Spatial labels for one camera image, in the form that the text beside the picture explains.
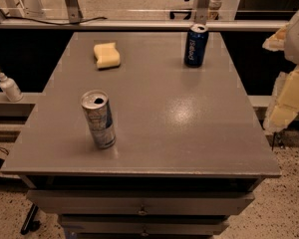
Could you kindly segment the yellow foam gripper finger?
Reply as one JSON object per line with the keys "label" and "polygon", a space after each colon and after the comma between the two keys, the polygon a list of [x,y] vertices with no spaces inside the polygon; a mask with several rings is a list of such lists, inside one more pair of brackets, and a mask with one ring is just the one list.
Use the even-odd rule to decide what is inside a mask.
{"label": "yellow foam gripper finger", "polygon": [[299,66],[291,73],[281,72],[274,84],[265,113],[263,127],[267,132],[280,132],[299,114]]}
{"label": "yellow foam gripper finger", "polygon": [[285,40],[287,35],[287,26],[278,29],[273,35],[267,38],[262,47],[268,51],[276,52],[285,49]]}

